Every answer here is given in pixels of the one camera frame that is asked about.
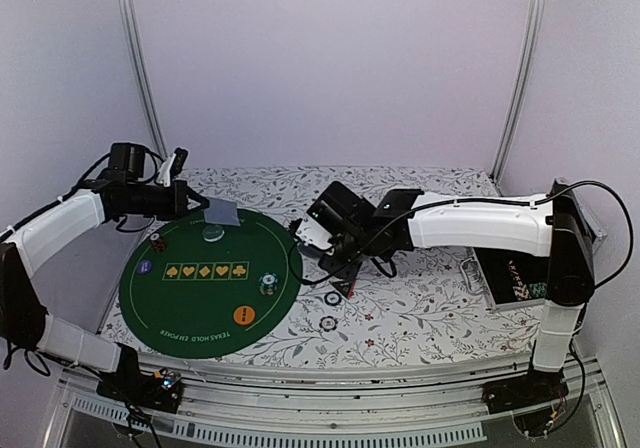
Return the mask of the floral tablecloth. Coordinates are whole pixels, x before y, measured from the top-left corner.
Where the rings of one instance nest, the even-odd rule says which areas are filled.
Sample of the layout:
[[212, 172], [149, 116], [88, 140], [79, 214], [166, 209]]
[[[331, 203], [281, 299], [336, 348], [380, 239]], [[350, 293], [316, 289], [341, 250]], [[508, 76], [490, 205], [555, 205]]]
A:
[[[330, 183], [378, 202], [394, 187], [461, 196], [493, 196], [488, 175], [472, 168], [261, 167], [187, 170], [183, 178], [203, 194], [228, 199], [282, 224], [298, 218]], [[383, 368], [464, 362], [527, 353], [541, 309], [491, 312], [483, 296], [469, 295], [459, 263], [468, 248], [398, 253], [395, 278], [364, 265], [353, 296], [338, 306], [320, 270], [306, 262], [314, 282], [300, 291], [290, 314], [268, 335], [228, 356], [233, 364], [272, 368]], [[320, 319], [337, 329], [325, 332]]]

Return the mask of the poker chips in case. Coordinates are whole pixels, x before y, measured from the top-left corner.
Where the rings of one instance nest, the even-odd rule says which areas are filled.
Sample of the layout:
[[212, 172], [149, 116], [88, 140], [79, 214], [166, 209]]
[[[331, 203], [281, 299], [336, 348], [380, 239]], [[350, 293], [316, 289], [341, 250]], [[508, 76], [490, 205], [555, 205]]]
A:
[[507, 261], [507, 272], [517, 301], [543, 299], [546, 296], [546, 262], [537, 258]]

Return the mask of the green white chip stack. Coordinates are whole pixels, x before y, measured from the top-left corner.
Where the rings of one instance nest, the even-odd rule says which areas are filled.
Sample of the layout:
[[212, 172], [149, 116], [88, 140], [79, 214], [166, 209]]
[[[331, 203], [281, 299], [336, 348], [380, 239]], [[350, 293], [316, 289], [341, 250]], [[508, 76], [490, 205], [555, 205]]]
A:
[[272, 296], [277, 291], [278, 277], [274, 273], [265, 273], [259, 281], [259, 291], [262, 295]]

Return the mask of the blue playing card deck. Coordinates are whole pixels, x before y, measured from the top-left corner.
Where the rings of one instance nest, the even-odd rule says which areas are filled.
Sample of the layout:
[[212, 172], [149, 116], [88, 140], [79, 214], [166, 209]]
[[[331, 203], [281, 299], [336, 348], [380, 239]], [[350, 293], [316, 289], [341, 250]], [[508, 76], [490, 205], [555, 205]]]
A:
[[322, 249], [319, 249], [318, 247], [312, 244], [305, 244], [305, 243], [299, 242], [297, 244], [297, 249], [301, 255], [304, 255], [305, 257], [309, 257], [312, 259], [319, 259], [324, 255], [324, 251]]

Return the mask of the orange big blind button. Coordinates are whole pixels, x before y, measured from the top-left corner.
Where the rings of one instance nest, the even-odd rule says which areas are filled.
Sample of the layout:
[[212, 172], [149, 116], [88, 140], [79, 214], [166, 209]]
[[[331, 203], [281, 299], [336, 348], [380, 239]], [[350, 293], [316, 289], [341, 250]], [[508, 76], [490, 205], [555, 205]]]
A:
[[249, 326], [256, 319], [256, 311], [253, 307], [243, 305], [238, 307], [233, 313], [233, 320], [239, 326]]

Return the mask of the front aluminium rail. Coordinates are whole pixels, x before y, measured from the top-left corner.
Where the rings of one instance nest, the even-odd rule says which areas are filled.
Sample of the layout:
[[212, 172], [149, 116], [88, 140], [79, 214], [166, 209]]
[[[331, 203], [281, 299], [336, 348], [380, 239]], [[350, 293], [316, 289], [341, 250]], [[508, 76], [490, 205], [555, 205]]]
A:
[[281, 368], [143, 355], [146, 370], [183, 376], [175, 414], [128, 423], [96, 379], [64, 371], [46, 447], [623, 447], [627, 441], [598, 361], [565, 365], [568, 398], [554, 431], [530, 438], [518, 411], [493, 413], [483, 387], [525, 372], [524, 355], [449, 365]]

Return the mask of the purple small blind button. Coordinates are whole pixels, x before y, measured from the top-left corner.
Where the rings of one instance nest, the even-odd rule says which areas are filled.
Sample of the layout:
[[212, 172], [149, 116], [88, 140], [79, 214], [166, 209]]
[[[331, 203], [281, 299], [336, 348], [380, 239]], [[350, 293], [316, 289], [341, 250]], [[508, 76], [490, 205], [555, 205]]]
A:
[[150, 260], [142, 260], [136, 267], [136, 272], [140, 275], [148, 274], [153, 269], [153, 263]]

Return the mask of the right aluminium frame post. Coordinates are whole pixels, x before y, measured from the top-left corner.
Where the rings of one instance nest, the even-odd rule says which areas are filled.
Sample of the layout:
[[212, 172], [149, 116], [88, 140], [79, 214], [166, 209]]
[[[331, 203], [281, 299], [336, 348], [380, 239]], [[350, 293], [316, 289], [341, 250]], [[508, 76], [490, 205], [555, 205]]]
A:
[[514, 143], [543, 23], [545, 3], [546, 0], [529, 0], [524, 38], [516, 70], [516, 78], [508, 105], [504, 127], [490, 172], [490, 177], [495, 184], [500, 183], [500, 180], [506, 171], [509, 154]]

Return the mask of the aluminium frame post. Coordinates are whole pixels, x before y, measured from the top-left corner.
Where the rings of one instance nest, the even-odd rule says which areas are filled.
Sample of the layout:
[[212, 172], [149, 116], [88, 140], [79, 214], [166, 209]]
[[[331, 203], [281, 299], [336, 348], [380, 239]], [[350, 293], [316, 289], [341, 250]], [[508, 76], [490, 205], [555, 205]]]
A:
[[506, 171], [509, 154], [514, 143], [543, 23], [545, 3], [546, 0], [529, 0], [524, 38], [516, 70], [516, 78], [508, 105], [504, 127], [490, 172], [490, 177], [495, 184], [500, 183], [500, 180]]
[[118, 5], [125, 41], [131, 60], [134, 81], [138, 90], [151, 143], [158, 154], [166, 156], [168, 154], [168, 150], [153, 99], [151, 83], [144, 59], [134, 0], [118, 0]]

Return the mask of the black white poker chip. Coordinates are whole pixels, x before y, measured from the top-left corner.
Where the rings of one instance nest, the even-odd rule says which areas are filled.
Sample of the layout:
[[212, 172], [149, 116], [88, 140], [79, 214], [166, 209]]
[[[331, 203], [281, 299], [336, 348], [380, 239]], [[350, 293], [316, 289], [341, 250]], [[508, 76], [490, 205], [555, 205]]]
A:
[[324, 296], [324, 302], [328, 306], [338, 306], [342, 302], [342, 296], [338, 292], [326, 293]]

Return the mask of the red black chip stack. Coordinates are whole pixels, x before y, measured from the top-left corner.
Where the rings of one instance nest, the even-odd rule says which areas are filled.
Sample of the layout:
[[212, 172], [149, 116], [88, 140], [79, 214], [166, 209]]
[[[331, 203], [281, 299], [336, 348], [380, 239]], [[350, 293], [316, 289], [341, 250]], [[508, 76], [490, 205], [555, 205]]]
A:
[[149, 243], [155, 253], [162, 253], [167, 248], [164, 237], [159, 233], [152, 233], [149, 236]]

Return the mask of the black red triangular chip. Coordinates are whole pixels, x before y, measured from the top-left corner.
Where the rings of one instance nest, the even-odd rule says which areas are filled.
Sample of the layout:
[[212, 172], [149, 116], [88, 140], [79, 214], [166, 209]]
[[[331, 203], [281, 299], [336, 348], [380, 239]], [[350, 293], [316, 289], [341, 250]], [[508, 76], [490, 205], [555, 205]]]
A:
[[353, 292], [355, 289], [355, 281], [349, 280], [338, 280], [333, 281], [331, 286], [345, 299], [349, 299], [353, 296]]

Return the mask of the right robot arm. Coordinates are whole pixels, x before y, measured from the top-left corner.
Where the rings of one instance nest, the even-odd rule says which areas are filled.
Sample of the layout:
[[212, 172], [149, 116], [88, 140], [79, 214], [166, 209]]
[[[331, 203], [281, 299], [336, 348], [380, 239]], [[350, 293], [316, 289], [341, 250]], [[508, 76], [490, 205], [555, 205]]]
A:
[[502, 413], [569, 393], [565, 358], [574, 354], [573, 338], [601, 286], [577, 187], [556, 181], [542, 195], [466, 198], [394, 188], [373, 205], [333, 182], [294, 234], [318, 253], [330, 277], [347, 277], [365, 259], [391, 263], [400, 251], [460, 246], [484, 258], [489, 282], [512, 298], [540, 282], [544, 304], [526, 373], [483, 387], [489, 412]]

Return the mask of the green poker mat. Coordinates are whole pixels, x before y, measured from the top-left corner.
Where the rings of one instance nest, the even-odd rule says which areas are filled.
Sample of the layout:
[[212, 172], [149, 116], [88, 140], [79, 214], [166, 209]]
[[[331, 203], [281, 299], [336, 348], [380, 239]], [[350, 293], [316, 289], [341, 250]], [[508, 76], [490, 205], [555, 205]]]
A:
[[[239, 210], [238, 215], [240, 225], [223, 227], [217, 242], [203, 240], [207, 223], [196, 213], [152, 232], [164, 237], [164, 252], [152, 250], [152, 233], [134, 251], [120, 279], [118, 302], [126, 326], [144, 345], [175, 358], [222, 357], [258, 342], [289, 314], [303, 271], [292, 236], [264, 214]], [[153, 263], [145, 275], [136, 272], [142, 260]], [[272, 296], [259, 291], [265, 273], [278, 277]], [[249, 326], [233, 320], [243, 305], [256, 311]]]

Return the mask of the left aluminium frame post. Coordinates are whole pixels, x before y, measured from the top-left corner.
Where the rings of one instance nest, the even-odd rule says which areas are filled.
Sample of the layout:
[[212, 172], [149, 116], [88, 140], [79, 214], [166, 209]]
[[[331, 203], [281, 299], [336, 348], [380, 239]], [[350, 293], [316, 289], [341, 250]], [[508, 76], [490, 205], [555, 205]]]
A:
[[138, 90], [151, 143], [158, 154], [166, 156], [168, 154], [168, 150], [153, 99], [151, 83], [144, 59], [134, 0], [118, 0], [118, 5], [125, 41], [131, 60], [134, 81]]

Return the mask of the clear dealer button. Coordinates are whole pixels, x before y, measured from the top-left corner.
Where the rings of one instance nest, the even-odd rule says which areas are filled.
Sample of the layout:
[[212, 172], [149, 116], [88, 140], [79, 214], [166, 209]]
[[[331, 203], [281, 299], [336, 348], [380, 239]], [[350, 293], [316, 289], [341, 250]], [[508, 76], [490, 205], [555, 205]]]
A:
[[202, 231], [202, 238], [205, 242], [214, 243], [221, 240], [225, 235], [225, 230], [221, 225], [207, 224]]

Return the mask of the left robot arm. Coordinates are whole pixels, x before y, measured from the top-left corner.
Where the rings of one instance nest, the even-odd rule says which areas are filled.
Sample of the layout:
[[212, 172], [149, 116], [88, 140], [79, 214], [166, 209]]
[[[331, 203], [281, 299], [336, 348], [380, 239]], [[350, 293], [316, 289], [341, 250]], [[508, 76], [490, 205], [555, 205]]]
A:
[[130, 217], [173, 221], [208, 207], [178, 177], [187, 157], [183, 148], [162, 158], [144, 145], [116, 142], [68, 192], [2, 232], [1, 337], [9, 355], [21, 351], [86, 371], [97, 378], [100, 396], [131, 410], [177, 412], [183, 394], [178, 372], [144, 372], [136, 349], [54, 315], [37, 289], [55, 262], [78, 267], [70, 252], [81, 247], [82, 236], [109, 222], [121, 231]]

